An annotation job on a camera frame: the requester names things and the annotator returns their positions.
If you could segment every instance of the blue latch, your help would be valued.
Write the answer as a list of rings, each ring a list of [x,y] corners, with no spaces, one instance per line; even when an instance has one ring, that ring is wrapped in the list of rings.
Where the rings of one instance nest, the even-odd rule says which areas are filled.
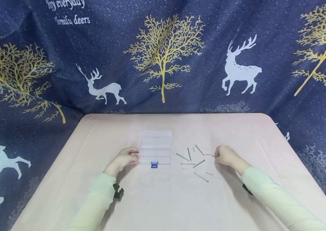
[[[151,161],[151,168],[158,168],[158,161]]]

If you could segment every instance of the person's right hand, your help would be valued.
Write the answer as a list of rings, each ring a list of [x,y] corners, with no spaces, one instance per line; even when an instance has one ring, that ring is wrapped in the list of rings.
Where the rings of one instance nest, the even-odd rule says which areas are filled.
[[[251,165],[241,158],[230,146],[218,146],[214,156],[217,163],[232,167],[240,175],[243,175],[245,170],[251,167]]]
[[[220,145],[217,147],[215,153],[215,161],[222,165],[233,167],[241,159],[241,157],[230,147]]]

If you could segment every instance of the table surface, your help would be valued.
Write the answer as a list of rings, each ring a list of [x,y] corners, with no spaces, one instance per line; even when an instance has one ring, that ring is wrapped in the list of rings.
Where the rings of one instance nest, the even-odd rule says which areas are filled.
[[[118,177],[124,196],[111,204],[98,230],[287,230],[245,192],[233,170],[192,150],[197,145],[204,154],[213,154],[220,144],[232,146],[326,223],[325,195],[265,114],[89,114],[12,230],[66,230],[94,180],[120,149],[138,147],[145,130],[172,131],[174,154],[188,156],[190,148],[193,163],[205,162],[194,170],[183,170],[180,163],[187,161],[173,155],[171,165],[157,169],[149,165],[125,168]]]

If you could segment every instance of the golden tree print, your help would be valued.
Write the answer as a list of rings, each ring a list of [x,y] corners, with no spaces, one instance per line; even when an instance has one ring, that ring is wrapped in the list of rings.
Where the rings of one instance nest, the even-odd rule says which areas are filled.
[[[144,79],[145,83],[161,77],[161,84],[149,89],[152,92],[160,91],[162,102],[165,103],[165,89],[182,87],[179,83],[166,82],[167,74],[190,72],[189,65],[178,65],[175,61],[182,60],[182,56],[201,55],[200,49],[204,48],[201,36],[205,25],[200,17],[195,19],[190,16],[179,20],[177,14],[164,21],[146,16],[144,25],[147,30],[140,29],[136,36],[138,41],[124,53],[132,54],[134,67],[143,71],[140,76],[148,75]]]
[[[61,106],[56,102],[43,99],[41,96],[45,90],[51,87],[46,81],[39,87],[35,83],[39,78],[54,72],[54,64],[46,60],[44,51],[37,46],[29,45],[24,49],[18,49],[13,44],[4,44],[0,47],[0,94],[2,101],[7,101],[10,107],[30,107],[23,113],[37,113],[35,118],[44,116],[50,107],[55,107],[55,112],[44,119],[51,121],[58,115],[65,117]]]
[[[293,65],[297,65],[303,61],[310,61],[316,63],[316,66],[312,71],[296,70],[292,72],[293,76],[305,77],[303,84],[295,92],[294,96],[299,94],[311,78],[322,82],[326,86],[326,74],[318,71],[321,64],[326,61],[326,4],[317,6],[308,14],[302,14],[301,18],[306,19],[306,23],[304,28],[299,31],[301,38],[297,43],[302,46],[308,46],[309,48],[294,53],[302,56],[302,58],[294,62]]]

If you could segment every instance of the transparent storage box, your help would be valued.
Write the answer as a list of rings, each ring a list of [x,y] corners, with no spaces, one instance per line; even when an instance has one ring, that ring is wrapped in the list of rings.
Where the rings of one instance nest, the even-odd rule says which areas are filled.
[[[139,163],[170,165],[172,157],[171,131],[142,131],[140,141]]]

